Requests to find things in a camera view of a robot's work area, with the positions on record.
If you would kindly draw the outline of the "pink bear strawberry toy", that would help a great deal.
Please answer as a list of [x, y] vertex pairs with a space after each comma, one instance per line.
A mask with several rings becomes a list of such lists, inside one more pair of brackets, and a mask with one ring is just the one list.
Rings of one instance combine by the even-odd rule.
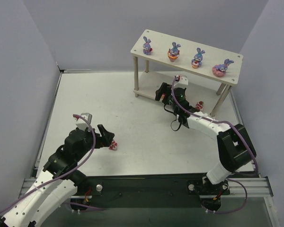
[[109, 146], [109, 149], [116, 151], [117, 150], [117, 146], [118, 146], [117, 142], [115, 140], [112, 140], [112, 142], [111, 142], [111, 144]]

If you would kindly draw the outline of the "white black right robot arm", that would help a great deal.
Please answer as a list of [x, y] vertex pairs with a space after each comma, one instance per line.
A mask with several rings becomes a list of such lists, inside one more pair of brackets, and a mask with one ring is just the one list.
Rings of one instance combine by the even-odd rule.
[[205, 178], [211, 184], [219, 184], [233, 174], [252, 177], [258, 174], [238, 172], [238, 169], [255, 161], [256, 152], [245, 127], [232, 125], [228, 121], [217, 121], [199, 109], [192, 107], [186, 100], [185, 89], [173, 88], [163, 82], [155, 92], [155, 100], [171, 107], [180, 126], [202, 132], [217, 142], [219, 162], [209, 170]]

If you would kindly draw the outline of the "white strawberry cake slice toy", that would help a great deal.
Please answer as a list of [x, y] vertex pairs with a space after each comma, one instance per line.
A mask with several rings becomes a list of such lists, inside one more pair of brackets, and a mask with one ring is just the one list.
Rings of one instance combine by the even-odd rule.
[[204, 107], [204, 102], [203, 101], [199, 101], [197, 102], [197, 104], [195, 105], [195, 108], [199, 111], [203, 111], [203, 107]]

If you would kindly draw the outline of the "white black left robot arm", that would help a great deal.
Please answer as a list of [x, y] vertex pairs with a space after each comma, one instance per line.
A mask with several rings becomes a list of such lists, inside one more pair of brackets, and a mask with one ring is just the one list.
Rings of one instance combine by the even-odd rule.
[[64, 144], [48, 158], [38, 178], [7, 212], [0, 212], [0, 227], [38, 227], [67, 198], [87, 181], [80, 170], [94, 149], [109, 147], [114, 133], [97, 125], [96, 133], [90, 125], [72, 130]]

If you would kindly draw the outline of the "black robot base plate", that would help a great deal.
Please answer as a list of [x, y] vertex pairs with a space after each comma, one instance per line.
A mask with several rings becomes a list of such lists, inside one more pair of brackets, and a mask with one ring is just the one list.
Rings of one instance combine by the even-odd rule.
[[89, 176], [66, 202], [72, 210], [112, 208], [199, 208], [218, 210], [229, 195], [226, 180], [212, 185], [200, 174]]

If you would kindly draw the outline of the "small purple bunny toy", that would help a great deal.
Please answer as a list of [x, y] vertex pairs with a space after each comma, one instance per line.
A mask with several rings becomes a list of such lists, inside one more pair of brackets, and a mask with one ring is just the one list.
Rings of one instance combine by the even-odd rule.
[[152, 48], [151, 48], [151, 39], [148, 39], [146, 36], [143, 37], [145, 43], [143, 44], [143, 53], [146, 55], [151, 55]]

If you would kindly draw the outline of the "purple bunny holding cupcake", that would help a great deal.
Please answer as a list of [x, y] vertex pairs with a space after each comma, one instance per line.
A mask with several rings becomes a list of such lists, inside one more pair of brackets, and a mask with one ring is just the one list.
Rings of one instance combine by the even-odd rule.
[[202, 66], [203, 54], [205, 50], [202, 50], [200, 47], [197, 49], [197, 54], [194, 55], [194, 58], [191, 60], [192, 68], [197, 69]]

